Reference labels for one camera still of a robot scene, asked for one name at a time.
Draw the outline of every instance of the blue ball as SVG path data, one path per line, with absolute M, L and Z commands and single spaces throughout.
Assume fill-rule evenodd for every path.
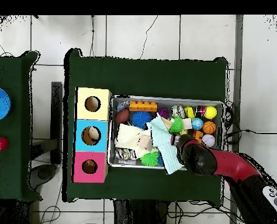
M 163 166 L 164 166 L 164 161 L 162 160 L 161 155 L 158 156 L 158 165 L 159 165 L 160 167 L 163 167 Z
M 194 118 L 192 120 L 192 128 L 196 131 L 201 130 L 203 127 L 203 121 L 200 118 Z
M 152 120 L 152 116 L 147 111 L 135 111 L 132 115 L 131 121 L 134 126 L 146 130 L 146 123 Z

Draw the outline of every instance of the yellow ball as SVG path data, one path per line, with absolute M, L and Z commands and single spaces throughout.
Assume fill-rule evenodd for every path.
M 206 112 L 205 112 L 205 118 L 208 118 L 209 120 L 212 120 L 217 114 L 217 111 L 215 107 L 208 106 L 206 107 Z

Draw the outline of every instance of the green table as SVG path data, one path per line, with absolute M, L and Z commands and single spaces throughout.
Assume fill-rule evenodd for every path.
M 65 56 L 64 181 L 67 200 L 120 198 L 138 200 L 208 200 L 221 204 L 223 179 L 187 171 L 167 175 L 163 170 L 110 167 L 103 184 L 72 183 L 71 154 L 75 87 L 109 89 L 113 95 L 153 96 L 198 100 L 226 97 L 227 61 L 157 61 L 81 57 L 79 49 Z
M 0 198 L 40 200 L 28 181 L 31 151 L 30 68 L 37 52 L 25 52 L 19 58 L 0 57 L 0 88 L 11 98 L 9 114 L 0 120 L 0 137 L 9 147 L 0 152 Z

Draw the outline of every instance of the cloth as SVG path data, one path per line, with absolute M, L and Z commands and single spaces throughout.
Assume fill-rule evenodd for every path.
M 136 158 L 139 159 L 146 153 L 150 153 L 150 151 L 138 145 L 143 135 L 150 137 L 150 130 L 143 130 L 139 127 L 120 124 L 117 133 L 116 148 L 133 149 L 136 153 Z
M 157 114 L 155 119 L 146 124 L 152 133 L 153 146 L 159 149 L 167 173 L 172 174 L 182 168 L 183 165 L 177 159 L 177 148 L 171 145 L 172 135 L 168 132 L 161 117 Z

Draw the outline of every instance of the silver tray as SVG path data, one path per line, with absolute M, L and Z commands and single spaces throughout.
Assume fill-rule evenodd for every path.
M 109 122 L 109 139 L 108 139 L 108 163 L 113 167 L 132 167 L 140 169 L 164 169 L 164 167 L 147 167 L 141 164 L 140 159 L 135 161 L 129 161 L 133 164 L 127 164 L 128 161 L 121 163 L 115 155 L 115 143 L 114 139 L 117 137 L 117 124 L 115 123 L 116 114 L 117 114 L 117 105 L 126 100 L 142 101 L 142 102 L 156 102 L 157 109 L 166 107 L 169 112 L 171 112 L 172 106 L 175 104 L 180 104 L 183 107 L 190 106 L 195 110 L 196 106 L 214 106 L 217 110 L 217 115 L 214 119 L 210 120 L 215 123 L 216 131 L 213 136 L 216 139 L 213 149 L 221 149 L 223 146 L 223 134 L 225 132 L 224 120 L 225 116 L 225 105 L 221 101 L 210 101 L 210 100 L 185 100 L 185 99 L 171 99 L 171 98 L 156 98 L 156 97 L 144 97 L 144 96 L 119 96 L 114 95 L 110 101 L 110 109 L 112 109 L 112 118 Z

